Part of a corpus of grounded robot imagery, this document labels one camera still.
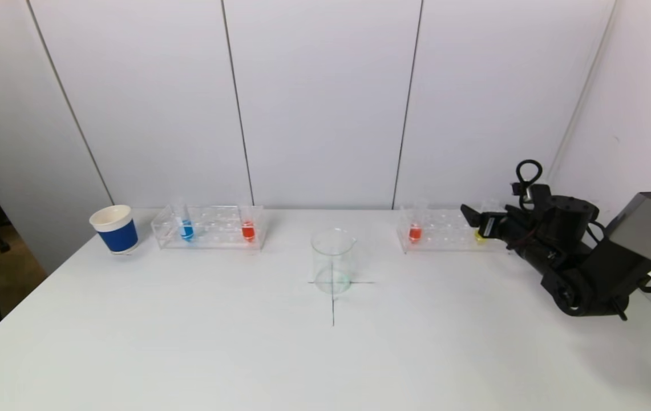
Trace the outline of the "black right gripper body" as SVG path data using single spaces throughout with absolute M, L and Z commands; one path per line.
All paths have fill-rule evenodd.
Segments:
M 501 240 L 507 250 L 522 250 L 537 241 L 537 228 L 524 211 L 485 212 L 480 218 L 479 235 Z

